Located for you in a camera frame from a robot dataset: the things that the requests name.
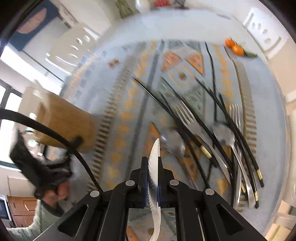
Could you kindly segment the person's left hand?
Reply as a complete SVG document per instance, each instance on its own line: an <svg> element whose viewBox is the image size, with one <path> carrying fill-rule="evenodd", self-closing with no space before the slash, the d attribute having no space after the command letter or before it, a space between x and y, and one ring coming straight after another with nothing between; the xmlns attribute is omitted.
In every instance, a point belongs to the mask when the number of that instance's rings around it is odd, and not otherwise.
<svg viewBox="0 0 296 241"><path fill-rule="evenodd" d="M56 208L59 201L65 200L69 195L70 182L61 183L56 190L47 190L42 201L52 208Z"/></svg>

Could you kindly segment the light green sleeve forearm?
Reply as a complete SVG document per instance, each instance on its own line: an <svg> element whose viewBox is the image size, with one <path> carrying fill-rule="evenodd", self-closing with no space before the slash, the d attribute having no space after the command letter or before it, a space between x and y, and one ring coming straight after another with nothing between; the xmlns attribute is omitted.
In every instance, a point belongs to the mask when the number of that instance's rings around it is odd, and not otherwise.
<svg viewBox="0 0 296 241"><path fill-rule="evenodd" d="M14 240L34 240L53 223L64 215L64 210L59 204L50 207L43 200L37 200L33 222L28 227L7 228Z"/></svg>

